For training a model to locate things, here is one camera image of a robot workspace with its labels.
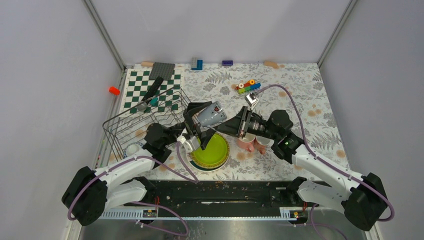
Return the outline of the grey blue cup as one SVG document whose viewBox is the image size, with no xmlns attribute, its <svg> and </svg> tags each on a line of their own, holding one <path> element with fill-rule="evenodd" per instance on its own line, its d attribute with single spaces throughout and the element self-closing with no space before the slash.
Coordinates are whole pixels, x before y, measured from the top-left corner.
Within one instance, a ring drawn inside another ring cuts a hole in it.
<svg viewBox="0 0 424 240">
<path fill-rule="evenodd" d="M 206 107 L 198 116 L 197 119 L 202 127 L 212 126 L 227 119 L 227 115 L 219 101 L 213 102 Z"/>
</svg>

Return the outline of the pink dotted mug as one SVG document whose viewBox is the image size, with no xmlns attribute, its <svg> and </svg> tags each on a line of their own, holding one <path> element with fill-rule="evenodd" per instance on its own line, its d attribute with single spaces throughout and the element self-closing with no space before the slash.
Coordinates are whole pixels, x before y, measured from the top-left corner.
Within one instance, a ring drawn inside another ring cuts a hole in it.
<svg viewBox="0 0 424 240">
<path fill-rule="evenodd" d="M 268 149 L 271 140 L 262 136 L 256 136 L 253 146 L 261 154 L 264 155 Z"/>
</svg>

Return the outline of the black wire dish rack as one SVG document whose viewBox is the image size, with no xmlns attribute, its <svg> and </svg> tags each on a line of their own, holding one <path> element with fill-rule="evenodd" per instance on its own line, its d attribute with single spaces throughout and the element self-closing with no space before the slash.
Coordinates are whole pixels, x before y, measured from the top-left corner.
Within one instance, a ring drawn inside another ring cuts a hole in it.
<svg viewBox="0 0 424 240">
<path fill-rule="evenodd" d="M 102 127 L 114 159 L 116 161 L 124 159 L 125 148 L 130 144 L 140 142 L 144 138 L 149 125 L 159 123 L 166 127 L 171 127 L 183 122 L 183 112 L 190 102 L 189 97 L 181 89 L 182 110 L 179 112 L 168 110 L 164 115 L 142 112 L 141 115 L 127 117 L 121 117 L 119 113 L 104 122 Z"/>
</svg>

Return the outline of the white plate teal rim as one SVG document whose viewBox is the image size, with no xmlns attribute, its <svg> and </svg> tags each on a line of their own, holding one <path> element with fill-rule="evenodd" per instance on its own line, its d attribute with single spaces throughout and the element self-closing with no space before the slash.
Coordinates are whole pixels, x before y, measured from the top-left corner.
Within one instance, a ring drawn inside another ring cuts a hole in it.
<svg viewBox="0 0 424 240">
<path fill-rule="evenodd" d="M 222 168 L 230 156 L 229 146 L 201 148 L 186 154 L 188 162 L 195 169 L 202 172 L 212 172 Z"/>
</svg>

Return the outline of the blue white patterned bowl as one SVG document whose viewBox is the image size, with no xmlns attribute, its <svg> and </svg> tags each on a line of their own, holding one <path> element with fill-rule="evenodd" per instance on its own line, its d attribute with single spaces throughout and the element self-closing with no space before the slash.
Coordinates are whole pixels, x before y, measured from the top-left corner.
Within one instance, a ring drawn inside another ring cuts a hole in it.
<svg viewBox="0 0 424 240">
<path fill-rule="evenodd" d="M 125 158 L 138 157 L 145 152 L 143 149 L 143 144 L 141 142 L 134 142 L 128 145 L 124 150 Z"/>
</svg>

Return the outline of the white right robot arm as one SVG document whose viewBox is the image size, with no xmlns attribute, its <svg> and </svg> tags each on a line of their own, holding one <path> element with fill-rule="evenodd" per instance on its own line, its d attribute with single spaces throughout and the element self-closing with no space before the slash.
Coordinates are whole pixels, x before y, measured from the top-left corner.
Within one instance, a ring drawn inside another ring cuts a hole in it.
<svg viewBox="0 0 424 240">
<path fill-rule="evenodd" d="M 304 177 L 297 177 L 289 186 L 287 201 L 293 206 L 303 202 L 318 204 L 338 211 L 357 228 L 369 231 L 386 209 L 387 221 L 394 217 L 381 179 L 373 174 L 363 175 L 330 163 L 313 151 L 304 139 L 295 135 L 293 122 L 285 110 L 274 110 L 268 120 L 242 107 L 233 118 L 213 127 L 216 132 L 241 138 L 247 133 L 273 140 L 273 153 L 281 160 L 301 167 L 325 182 L 317 184 Z"/>
</svg>

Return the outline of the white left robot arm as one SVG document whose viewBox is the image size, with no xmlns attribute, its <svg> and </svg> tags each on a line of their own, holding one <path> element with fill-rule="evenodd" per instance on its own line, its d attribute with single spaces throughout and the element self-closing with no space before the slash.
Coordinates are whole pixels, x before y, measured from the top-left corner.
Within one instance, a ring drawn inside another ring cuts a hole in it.
<svg viewBox="0 0 424 240">
<path fill-rule="evenodd" d="M 68 209 L 67 218 L 87 226 L 111 208 L 131 202 L 152 204 L 154 190 L 136 176 L 164 166 L 172 152 L 169 145 L 184 147 L 188 153 L 205 150 L 216 132 L 211 119 L 215 114 L 223 114 L 218 101 L 190 102 L 182 122 L 173 126 L 158 122 L 148 125 L 141 144 L 136 143 L 126 158 L 97 169 L 80 168 L 61 198 Z"/>
</svg>

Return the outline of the colourful toy brick car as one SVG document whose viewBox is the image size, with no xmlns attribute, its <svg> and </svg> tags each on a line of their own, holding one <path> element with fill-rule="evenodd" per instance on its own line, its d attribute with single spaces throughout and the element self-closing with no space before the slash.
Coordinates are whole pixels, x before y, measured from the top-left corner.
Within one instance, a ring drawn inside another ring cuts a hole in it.
<svg viewBox="0 0 424 240">
<path fill-rule="evenodd" d="M 250 79 L 245 83 L 239 83 L 235 87 L 235 91 L 238 94 L 243 94 L 247 92 L 251 92 L 253 90 L 259 89 L 261 87 L 261 83 L 257 82 L 255 79 Z"/>
</svg>

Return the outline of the grey round chess piece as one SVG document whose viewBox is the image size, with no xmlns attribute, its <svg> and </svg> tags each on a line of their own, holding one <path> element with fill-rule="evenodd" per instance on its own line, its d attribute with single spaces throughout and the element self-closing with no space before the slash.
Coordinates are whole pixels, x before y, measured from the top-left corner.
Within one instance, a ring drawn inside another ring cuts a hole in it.
<svg viewBox="0 0 424 240">
<path fill-rule="evenodd" d="M 146 102 L 141 102 L 136 106 L 138 112 L 144 112 L 147 109 L 148 104 Z"/>
</svg>

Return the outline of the grey and blue brick stack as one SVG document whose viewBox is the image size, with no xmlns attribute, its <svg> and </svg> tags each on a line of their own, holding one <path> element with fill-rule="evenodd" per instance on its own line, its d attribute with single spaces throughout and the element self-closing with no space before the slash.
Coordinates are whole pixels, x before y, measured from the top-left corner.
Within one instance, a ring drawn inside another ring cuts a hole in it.
<svg viewBox="0 0 424 240">
<path fill-rule="evenodd" d="M 203 69 L 203 60 L 193 57 L 190 64 L 192 71 L 201 71 Z"/>
</svg>

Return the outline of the green white checkered board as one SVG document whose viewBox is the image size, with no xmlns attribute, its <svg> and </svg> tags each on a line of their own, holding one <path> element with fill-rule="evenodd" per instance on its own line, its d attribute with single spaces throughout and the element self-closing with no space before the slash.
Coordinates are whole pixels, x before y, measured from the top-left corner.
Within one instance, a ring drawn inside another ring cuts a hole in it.
<svg viewBox="0 0 424 240">
<path fill-rule="evenodd" d="M 139 104 L 154 82 L 149 80 L 150 73 L 151 69 L 148 67 L 127 70 L 119 109 L 121 117 L 135 117 L 142 114 L 142 112 L 137 111 L 136 105 Z M 180 112 L 182 110 L 183 84 L 184 69 L 176 67 L 171 79 L 164 80 L 155 94 L 154 98 L 158 98 L 158 106 L 151 106 L 149 103 L 144 113 L 164 115 L 169 110 L 176 113 Z"/>
</svg>

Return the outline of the wooden block right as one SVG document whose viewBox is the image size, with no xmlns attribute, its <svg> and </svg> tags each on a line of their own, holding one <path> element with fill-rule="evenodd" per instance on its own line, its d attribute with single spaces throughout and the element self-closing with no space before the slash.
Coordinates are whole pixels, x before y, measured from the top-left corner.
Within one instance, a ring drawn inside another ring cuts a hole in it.
<svg viewBox="0 0 424 240">
<path fill-rule="evenodd" d="M 268 60 L 264 61 L 263 65 L 266 66 L 266 67 L 271 67 L 273 69 L 279 69 L 280 68 L 278 63 L 273 62 L 273 61 L 268 61 Z"/>
</svg>

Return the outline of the wooden block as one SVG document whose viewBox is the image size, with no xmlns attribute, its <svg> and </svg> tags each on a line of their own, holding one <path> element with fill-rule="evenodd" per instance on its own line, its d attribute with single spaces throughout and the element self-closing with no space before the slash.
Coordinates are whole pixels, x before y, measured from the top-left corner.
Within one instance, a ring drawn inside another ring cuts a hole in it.
<svg viewBox="0 0 424 240">
<path fill-rule="evenodd" d="M 263 65 L 266 66 L 266 67 L 271 67 L 273 69 L 279 69 L 280 68 L 278 63 L 273 62 L 273 61 L 268 61 L 268 60 L 264 61 Z"/>
<path fill-rule="evenodd" d="M 142 62 L 140 63 L 140 65 L 141 65 L 142 67 L 152 68 L 152 67 L 153 67 L 153 65 L 154 65 L 154 63 L 153 63 L 153 62 L 149 62 L 149 61 L 142 61 Z"/>
</svg>

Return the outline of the wooden block left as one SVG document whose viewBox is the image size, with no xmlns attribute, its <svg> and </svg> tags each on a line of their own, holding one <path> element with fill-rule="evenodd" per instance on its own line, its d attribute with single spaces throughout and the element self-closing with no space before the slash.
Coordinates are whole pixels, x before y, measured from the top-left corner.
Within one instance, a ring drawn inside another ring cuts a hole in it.
<svg viewBox="0 0 424 240">
<path fill-rule="evenodd" d="M 153 62 L 149 62 L 149 61 L 142 61 L 142 62 L 140 63 L 140 65 L 141 65 L 142 67 L 152 68 L 152 67 L 153 67 L 153 65 L 154 65 L 154 63 L 153 63 Z"/>
</svg>

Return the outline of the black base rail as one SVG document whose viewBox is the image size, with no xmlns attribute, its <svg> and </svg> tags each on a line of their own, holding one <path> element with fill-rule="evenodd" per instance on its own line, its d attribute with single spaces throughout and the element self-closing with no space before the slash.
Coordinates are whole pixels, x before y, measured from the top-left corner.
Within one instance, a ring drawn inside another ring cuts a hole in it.
<svg viewBox="0 0 424 240">
<path fill-rule="evenodd" d="M 312 199 L 301 199 L 305 178 L 293 181 L 150 180 L 141 199 L 168 207 L 183 217 L 276 217 L 281 207 L 302 209 Z"/>
</svg>

